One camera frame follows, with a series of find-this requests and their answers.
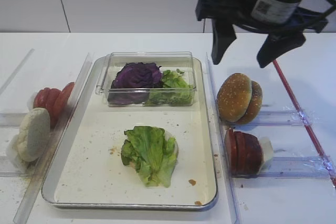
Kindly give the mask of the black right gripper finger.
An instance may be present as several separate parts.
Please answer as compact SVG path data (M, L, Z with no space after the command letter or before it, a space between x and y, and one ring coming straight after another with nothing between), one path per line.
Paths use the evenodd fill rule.
M257 54L261 68L266 67L283 54L301 47L306 41L302 31L289 34L269 34Z

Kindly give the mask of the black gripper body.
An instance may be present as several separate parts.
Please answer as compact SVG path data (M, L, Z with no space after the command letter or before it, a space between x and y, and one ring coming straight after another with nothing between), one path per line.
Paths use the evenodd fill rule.
M198 0L197 20L228 22L259 34L288 34L305 29L320 33L329 11L323 13L299 7L302 0Z

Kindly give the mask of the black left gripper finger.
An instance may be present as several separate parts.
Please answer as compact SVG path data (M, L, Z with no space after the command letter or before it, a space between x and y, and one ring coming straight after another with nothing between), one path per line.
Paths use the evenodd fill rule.
M213 46L212 62L218 65L228 47L236 40L236 34L233 24L226 20L212 19Z

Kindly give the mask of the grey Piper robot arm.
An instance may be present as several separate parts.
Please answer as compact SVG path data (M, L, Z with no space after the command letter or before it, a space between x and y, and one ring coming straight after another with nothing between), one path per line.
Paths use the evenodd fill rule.
M221 62L228 47L236 40L234 27L255 34L266 34L257 61L261 68L281 55L301 47L305 29L322 32L326 17L335 11L335 0L323 13L299 7L302 0L198 0L196 18L211 19L213 30L212 62Z

